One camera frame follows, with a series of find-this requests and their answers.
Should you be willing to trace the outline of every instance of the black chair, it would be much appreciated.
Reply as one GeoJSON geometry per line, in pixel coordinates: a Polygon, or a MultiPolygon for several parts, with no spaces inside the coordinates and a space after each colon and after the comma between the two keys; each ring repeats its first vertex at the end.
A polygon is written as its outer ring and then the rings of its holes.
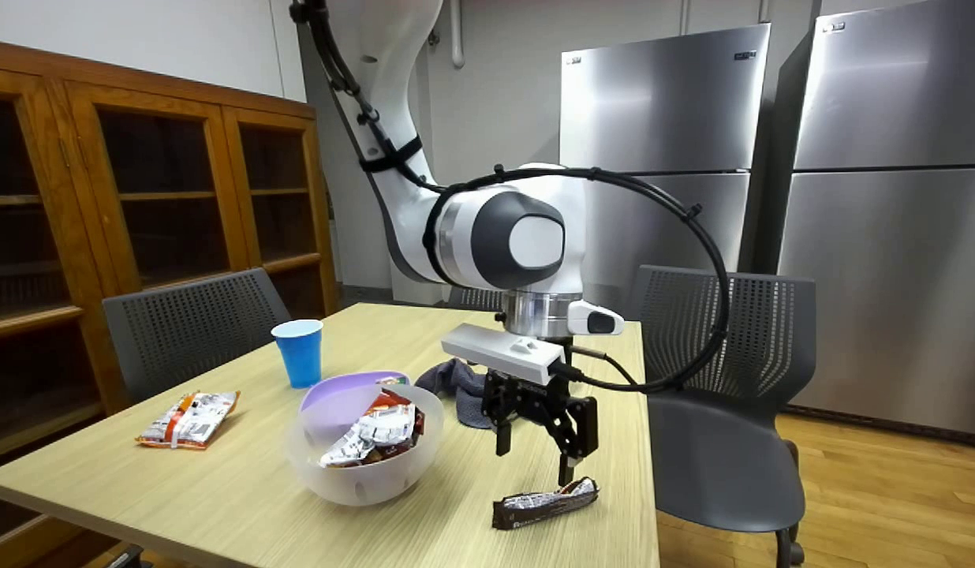
{"type": "MultiPolygon", "coordinates": [[[[647,383],[661,383],[705,347],[717,278],[644,265],[635,289],[647,383]]],[[[777,566],[802,566],[799,450],[774,420],[814,375],[814,284],[729,273],[729,299],[722,349],[650,398],[655,508],[717,529],[777,532],[777,566]]]]}
{"type": "Polygon", "coordinates": [[[106,298],[104,317],[129,402],[268,344],[289,318],[262,269],[106,298]]]}

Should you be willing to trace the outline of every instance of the bowl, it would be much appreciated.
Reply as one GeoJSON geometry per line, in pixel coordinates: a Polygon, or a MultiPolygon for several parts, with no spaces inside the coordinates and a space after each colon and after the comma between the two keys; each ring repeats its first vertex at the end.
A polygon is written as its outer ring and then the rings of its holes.
{"type": "Polygon", "coordinates": [[[441,402],[418,384],[391,384],[396,372],[359,372],[322,380],[300,402],[300,420],[289,427],[288,461],[303,485],[335,506],[381,506],[419,483],[441,439],[441,402]],[[413,449],[356,467],[322,467],[322,453],[366,413],[381,384],[424,409],[424,436],[413,449]]]}

